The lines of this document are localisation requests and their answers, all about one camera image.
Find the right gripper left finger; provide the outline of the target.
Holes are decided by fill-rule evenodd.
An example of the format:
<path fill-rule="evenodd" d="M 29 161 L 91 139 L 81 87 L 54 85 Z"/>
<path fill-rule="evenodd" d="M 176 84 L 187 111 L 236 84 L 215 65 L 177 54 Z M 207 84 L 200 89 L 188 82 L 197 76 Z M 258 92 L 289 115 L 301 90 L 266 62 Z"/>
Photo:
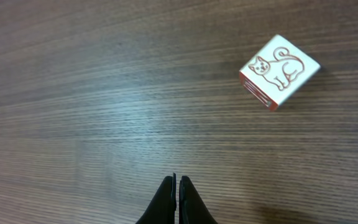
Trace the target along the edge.
<path fill-rule="evenodd" d="M 177 208 L 176 186 L 176 173 L 166 176 L 136 224 L 174 224 Z"/>

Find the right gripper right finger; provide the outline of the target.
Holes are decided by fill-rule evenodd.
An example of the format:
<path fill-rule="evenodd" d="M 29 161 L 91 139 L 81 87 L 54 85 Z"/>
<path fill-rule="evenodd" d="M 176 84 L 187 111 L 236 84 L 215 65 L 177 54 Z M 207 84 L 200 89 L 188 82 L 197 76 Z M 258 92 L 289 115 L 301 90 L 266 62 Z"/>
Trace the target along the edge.
<path fill-rule="evenodd" d="M 218 224 L 188 176 L 180 180 L 179 224 Z"/>

